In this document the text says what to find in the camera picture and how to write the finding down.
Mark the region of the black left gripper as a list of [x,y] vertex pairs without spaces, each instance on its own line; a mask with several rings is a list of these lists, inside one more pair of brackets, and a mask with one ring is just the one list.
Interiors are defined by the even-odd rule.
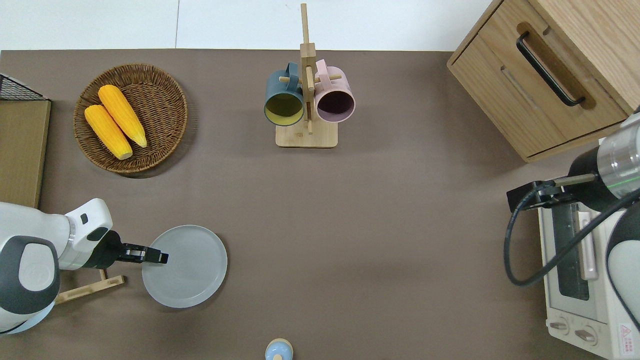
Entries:
[[122,243],[120,235],[108,230],[89,257],[89,268],[105,270],[115,262],[167,264],[169,255],[155,248]]

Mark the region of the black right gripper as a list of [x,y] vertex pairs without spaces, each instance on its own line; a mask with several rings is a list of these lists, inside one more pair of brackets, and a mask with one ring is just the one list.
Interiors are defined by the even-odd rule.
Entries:
[[577,202],[576,196],[567,189],[572,186],[571,180],[554,178],[537,182],[528,182],[506,191],[506,199],[510,212],[515,212],[528,193],[535,189],[535,208],[553,208],[563,204]]

